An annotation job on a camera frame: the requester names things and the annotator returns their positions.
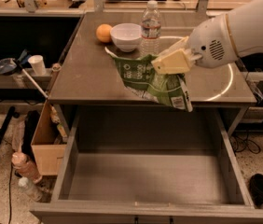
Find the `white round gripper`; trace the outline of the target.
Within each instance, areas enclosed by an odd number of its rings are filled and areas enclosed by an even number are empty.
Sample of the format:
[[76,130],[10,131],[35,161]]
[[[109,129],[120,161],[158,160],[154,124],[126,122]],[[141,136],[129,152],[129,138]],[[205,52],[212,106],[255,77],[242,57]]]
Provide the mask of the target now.
[[151,63],[158,74],[172,75],[186,73],[194,64],[216,68],[233,63],[237,58],[228,15],[223,14],[201,23],[189,37],[179,37]]

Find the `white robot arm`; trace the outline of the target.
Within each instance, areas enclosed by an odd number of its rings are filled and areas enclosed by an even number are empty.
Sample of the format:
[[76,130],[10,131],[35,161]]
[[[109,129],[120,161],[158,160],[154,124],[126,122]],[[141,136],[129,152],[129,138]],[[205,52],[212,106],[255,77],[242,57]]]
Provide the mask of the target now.
[[216,68],[263,53],[263,0],[215,16],[152,61],[160,74],[182,74],[192,66]]

